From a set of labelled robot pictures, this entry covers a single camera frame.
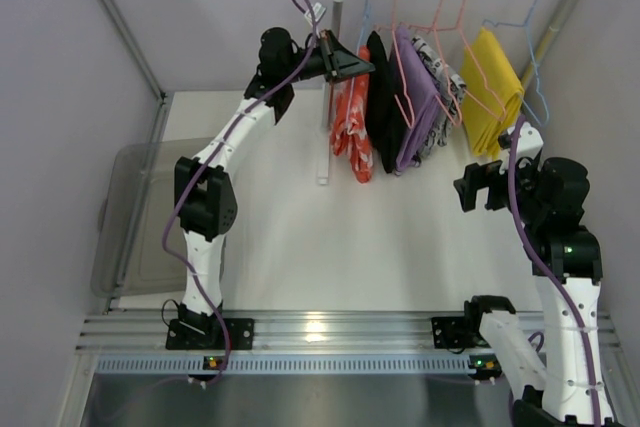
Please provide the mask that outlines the orange white patterned trousers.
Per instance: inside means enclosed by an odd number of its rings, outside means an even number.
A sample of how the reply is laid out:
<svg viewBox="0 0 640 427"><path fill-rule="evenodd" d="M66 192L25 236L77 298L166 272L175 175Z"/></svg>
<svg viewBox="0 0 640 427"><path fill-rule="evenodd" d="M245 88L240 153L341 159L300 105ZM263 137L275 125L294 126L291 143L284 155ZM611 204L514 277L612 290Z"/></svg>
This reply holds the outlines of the orange white patterned trousers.
<svg viewBox="0 0 640 427"><path fill-rule="evenodd" d="M332 153L348 159L361 184L371 180L374 170L374 152L365 122L369 79L369 74L363 74L340 84L330 133Z"/></svg>

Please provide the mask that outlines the light blue wire hanger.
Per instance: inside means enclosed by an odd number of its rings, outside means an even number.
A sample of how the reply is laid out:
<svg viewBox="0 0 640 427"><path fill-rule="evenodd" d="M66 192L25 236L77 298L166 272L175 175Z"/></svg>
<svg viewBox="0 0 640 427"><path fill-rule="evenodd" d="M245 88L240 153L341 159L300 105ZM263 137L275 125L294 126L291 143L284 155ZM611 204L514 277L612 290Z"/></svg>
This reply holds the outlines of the light blue wire hanger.
<svg viewBox="0 0 640 427"><path fill-rule="evenodd" d="M369 29L371 27L371 10L372 10L371 1L364 0L364 8L363 8L363 14L361 19L361 28L359 32L356 51L359 51L359 49L364 45L365 35L369 32Z"/></svg>

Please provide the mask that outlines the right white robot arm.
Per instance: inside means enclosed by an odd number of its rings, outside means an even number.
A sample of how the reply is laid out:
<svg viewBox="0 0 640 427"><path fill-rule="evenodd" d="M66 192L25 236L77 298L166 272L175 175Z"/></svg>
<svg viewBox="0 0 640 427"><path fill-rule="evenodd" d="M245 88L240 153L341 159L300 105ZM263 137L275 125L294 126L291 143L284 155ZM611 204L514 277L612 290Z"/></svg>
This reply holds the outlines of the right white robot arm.
<svg viewBox="0 0 640 427"><path fill-rule="evenodd" d="M588 171L562 157L466 166L454 188L463 211L488 191L486 209L507 208L523 234L541 301L541 358L503 296L464 305L467 331L495 354L513 397L515 426L615 426L602 382L597 307L603 278L597 238L582 225Z"/></svg>

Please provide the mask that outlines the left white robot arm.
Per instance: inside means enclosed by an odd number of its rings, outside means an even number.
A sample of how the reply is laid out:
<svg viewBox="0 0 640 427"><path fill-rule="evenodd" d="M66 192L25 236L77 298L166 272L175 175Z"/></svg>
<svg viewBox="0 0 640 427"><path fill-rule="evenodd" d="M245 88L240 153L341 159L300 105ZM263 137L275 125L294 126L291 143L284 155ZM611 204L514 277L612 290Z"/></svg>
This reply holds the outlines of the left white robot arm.
<svg viewBox="0 0 640 427"><path fill-rule="evenodd" d="M344 47L329 30L310 34L298 47L281 27L260 39L259 63L243 98L224 128L200 152L174 167L174 209L169 222L182 229L186 290L168 324L169 350L231 346L222 318L221 279L226 237L238 213L233 177L244 158L275 127L294 98L296 82L321 77L341 83L373 72L363 55Z"/></svg>

